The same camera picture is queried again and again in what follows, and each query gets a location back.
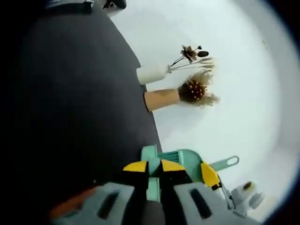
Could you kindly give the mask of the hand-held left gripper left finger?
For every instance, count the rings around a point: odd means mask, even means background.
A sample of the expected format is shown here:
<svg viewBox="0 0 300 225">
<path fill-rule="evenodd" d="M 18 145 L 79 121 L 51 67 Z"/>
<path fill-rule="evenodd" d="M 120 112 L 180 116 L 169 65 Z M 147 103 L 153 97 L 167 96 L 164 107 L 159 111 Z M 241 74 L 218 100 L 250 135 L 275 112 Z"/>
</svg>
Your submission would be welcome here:
<svg viewBox="0 0 300 225">
<path fill-rule="evenodd" d="M 123 183 L 108 182 L 85 198 L 80 208 L 54 219 L 54 225 L 140 225 L 148 188 L 148 162 L 123 168 Z"/>
</svg>

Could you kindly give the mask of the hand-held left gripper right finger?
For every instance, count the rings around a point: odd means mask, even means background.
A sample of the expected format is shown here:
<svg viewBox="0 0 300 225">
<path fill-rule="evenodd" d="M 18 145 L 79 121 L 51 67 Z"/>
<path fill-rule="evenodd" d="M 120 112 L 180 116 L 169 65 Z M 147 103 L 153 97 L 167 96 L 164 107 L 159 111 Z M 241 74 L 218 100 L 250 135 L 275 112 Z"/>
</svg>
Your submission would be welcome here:
<svg viewBox="0 0 300 225">
<path fill-rule="evenodd" d="M 229 210 L 226 202 L 184 167 L 161 160 L 161 203 L 166 225 L 256 225 L 257 221 Z"/>
</svg>

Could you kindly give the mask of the person's left hand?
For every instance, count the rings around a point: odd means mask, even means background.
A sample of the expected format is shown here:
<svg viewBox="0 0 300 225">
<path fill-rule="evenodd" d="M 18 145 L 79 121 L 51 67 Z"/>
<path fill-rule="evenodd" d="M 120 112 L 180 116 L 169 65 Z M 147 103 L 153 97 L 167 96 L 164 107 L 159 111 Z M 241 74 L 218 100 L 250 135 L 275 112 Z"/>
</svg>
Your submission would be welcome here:
<svg viewBox="0 0 300 225">
<path fill-rule="evenodd" d="M 82 192 L 81 194 L 72 197 L 71 199 L 60 203 L 59 205 L 55 206 L 51 211 L 51 215 L 56 214 L 62 214 L 65 213 L 71 209 L 75 209 L 77 206 L 79 206 L 87 197 L 92 195 L 96 191 L 97 187 L 91 188 L 89 190 L 86 190 Z"/>
</svg>

